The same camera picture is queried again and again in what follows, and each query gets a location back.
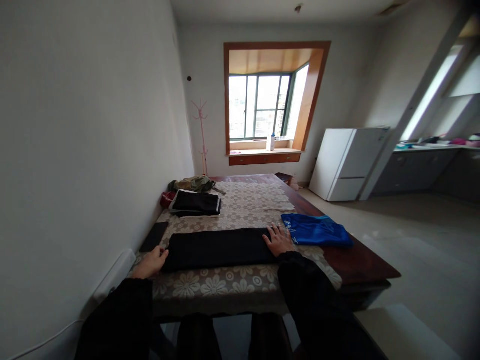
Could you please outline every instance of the coat rack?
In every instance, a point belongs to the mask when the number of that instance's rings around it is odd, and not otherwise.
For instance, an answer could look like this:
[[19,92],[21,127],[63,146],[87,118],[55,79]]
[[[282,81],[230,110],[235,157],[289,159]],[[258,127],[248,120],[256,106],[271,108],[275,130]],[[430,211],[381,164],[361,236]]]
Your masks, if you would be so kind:
[[191,102],[193,105],[195,105],[195,107],[197,108],[198,110],[198,117],[193,117],[195,120],[200,120],[200,125],[201,125],[201,138],[203,140],[203,152],[200,152],[200,154],[202,155],[201,157],[201,164],[203,165],[203,175],[206,175],[208,176],[209,175],[209,167],[207,166],[207,154],[209,153],[209,151],[207,150],[207,147],[205,146],[205,136],[204,136],[204,119],[208,118],[209,116],[204,116],[204,114],[202,113],[202,109],[204,108],[205,104],[207,103],[207,101],[205,101],[205,103],[202,105],[202,99],[200,99],[200,107],[198,107],[198,105],[196,103],[194,103],[193,101]]

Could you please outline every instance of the refrigerator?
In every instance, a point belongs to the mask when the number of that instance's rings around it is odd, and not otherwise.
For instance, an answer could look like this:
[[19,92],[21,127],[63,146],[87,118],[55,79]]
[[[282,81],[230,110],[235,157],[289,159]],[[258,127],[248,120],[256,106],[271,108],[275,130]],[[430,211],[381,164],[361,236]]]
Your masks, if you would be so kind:
[[389,129],[327,129],[311,177],[310,191],[329,202],[355,201]]

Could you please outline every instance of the gray cabinet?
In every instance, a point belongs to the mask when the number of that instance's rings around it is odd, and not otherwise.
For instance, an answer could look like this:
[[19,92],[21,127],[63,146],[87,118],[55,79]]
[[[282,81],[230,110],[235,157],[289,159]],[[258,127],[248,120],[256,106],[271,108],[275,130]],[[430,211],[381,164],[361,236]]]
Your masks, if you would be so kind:
[[432,190],[480,204],[480,150],[461,150]]
[[457,152],[457,149],[394,152],[372,193],[379,195],[430,189]]

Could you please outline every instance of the cable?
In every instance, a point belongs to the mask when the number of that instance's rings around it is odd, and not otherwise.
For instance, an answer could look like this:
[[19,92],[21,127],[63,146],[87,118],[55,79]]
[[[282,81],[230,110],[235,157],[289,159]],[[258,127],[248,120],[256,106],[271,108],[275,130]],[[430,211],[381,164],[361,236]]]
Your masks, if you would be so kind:
[[24,352],[22,353],[19,353],[18,355],[15,355],[15,356],[12,356],[12,357],[9,357],[7,360],[17,360],[17,359],[20,359],[22,357],[24,357],[25,355],[28,355],[30,353],[33,353],[35,350],[38,350],[42,347],[44,347],[45,345],[47,345],[49,342],[51,342],[52,340],[55,340],[56,338],[58,338],[63,332],[65,332],[66,330],[68,330],[69,328],[71,328],[73,325],[75,324],[78,324],[78,323],[83,323],[85,320],[77,320],[77,321],[74,321],[72,322],[70,325],[64,327],[62,330],[60,330],[56,335],[52,336],[51,338],[49,338],[48,340],[42,342],[41,344],[38,344],[34,347],[31,347],[29,348],[28,350],[25,350]]

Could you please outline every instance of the ceiling fixture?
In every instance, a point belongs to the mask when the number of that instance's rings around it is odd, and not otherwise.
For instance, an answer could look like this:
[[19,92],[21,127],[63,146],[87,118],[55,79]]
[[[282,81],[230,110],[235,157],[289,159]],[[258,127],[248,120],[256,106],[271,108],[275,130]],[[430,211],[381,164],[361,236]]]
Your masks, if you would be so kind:
[[392,4],[387,7],[385,10],[380,11],[376,16],[388,16],[393,12],[397,11],[400,7],[408,3],[410,0],[395,0]]

